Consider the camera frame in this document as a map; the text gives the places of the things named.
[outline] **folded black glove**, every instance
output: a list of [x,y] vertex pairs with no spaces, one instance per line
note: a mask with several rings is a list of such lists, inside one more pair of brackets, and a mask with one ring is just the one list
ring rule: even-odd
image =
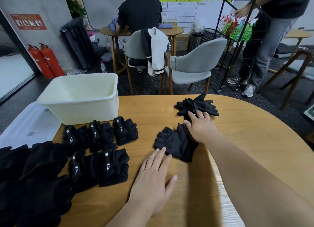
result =
[[68,156],[71,157],[76,151],[89,148],[89,135],[86,125],[75,128],[73,125],[66,125],[63,131],[64,143],[68,146]]
[[85,150],[75,152],[69,163],[69,176],[75,193],[90,189],[99,181],[99,153],[84,155]]
[[74,196],[68,175],[28,179],[17,227],[57,226]]
[[109,122],[100,124],[99,121],[94,120],[89,124],[89,137],[91,153],[108,149],[114,142],[113,127]]
[[206,94],[203,92],[197,98],[192,100],[191,98],[186,98],[183,102],[177,102],[174,108],[178,109],[179,112],[177,113],[178,116],[184,116],[185,120],[191,120],[189,115],[187,114],[188,111],[196,114],[196,110],[201,112],[207,112],[210,115],[218,116],[218,110],[216,110],[216,106],[212,105],[212,100],[204,100]]
[[114,134],[118,146],[132,142],[139,138],[139,133],[136,124],[131,119],[124,121],[122,116],[113,120]]
[[125,149],[102,150],[99,155],[100,175],[99,185],[110,186],[128,180],[130,160]]
[[166,147],[166,155],[171,154],[174,158],[179,158],[183,162],[191,162],[198,143],[189,138],[188,131],[184,124],[178,124],[177,130],[169,127],[159,132],[154,149],[162,149]]
[[24,185],[20,180],[9,180],[0,183],[0,226],[13,227],[16,225]]
[[56,177],[68,161],[68,149],[63,143],[47,141],[34,144],[28,156],[21,179]]
[[30,154],[27,145],[16,149],[5,147],[0,149],[0,182],[17,180],[21,177],[24,164]]

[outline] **jeans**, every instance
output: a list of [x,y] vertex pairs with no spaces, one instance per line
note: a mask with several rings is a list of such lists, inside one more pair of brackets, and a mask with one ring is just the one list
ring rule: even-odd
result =
[[275,19],[265,12],[259,12],[256,18],[258,20],[243,50],[243,65],[239,70],[239,76],[249,79],[248,84],[255,87],[259,86],[266,75],[278,44],[298,19]]

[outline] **chair backrest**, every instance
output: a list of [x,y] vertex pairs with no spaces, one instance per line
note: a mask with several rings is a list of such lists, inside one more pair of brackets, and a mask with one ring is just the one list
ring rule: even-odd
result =
[[205,42],[184,56],[171,56],[170,67],[185,73],[210,71],[217,66],[226,44],[227,40],[224,38]]
[[132,59],[147,59],[141,38],[141,31],[135,31],[126,44],[123,43],[124,54]]

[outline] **red poster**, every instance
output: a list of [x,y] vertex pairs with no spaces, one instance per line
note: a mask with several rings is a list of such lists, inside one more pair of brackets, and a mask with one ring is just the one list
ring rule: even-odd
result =
[[11,14],[12,19],[20,30],[46,30],[39,14]]

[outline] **plastic bin rim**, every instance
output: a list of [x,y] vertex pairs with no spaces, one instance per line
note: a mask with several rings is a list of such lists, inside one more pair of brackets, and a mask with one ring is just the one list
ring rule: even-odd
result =
[[[41,102],[40,101],[40,98],[41,98],[41,95],[45,92],[45,90],[40,94],[40,96],[37,98],[37,103],[41,106],[45,106],[45,105],[66,105],[66,104],[79,104],[79,103],[89,103],[89,102],[96,102],[96,101],[107,101],[107,100],[110,100],[112,98],[114,98],[117,94],[117,86],[118,86],[118,75],[115,74],[115,73],[110,73],[110,74],[114,74],[113,76],[116,77],[116,80],[117,82],[115,82],[115,86],[113,88],[113,93],[110,95],[110,96],[107,96],[105,98],[99,98],[99,99],[90,99],[90,100],[75,100],[75,101],[60,101],[58,103],[56,102]],[[81,76],[81,75],[85,75],[85,74],[77,74],[77,75],[70,75],[70,76]]]

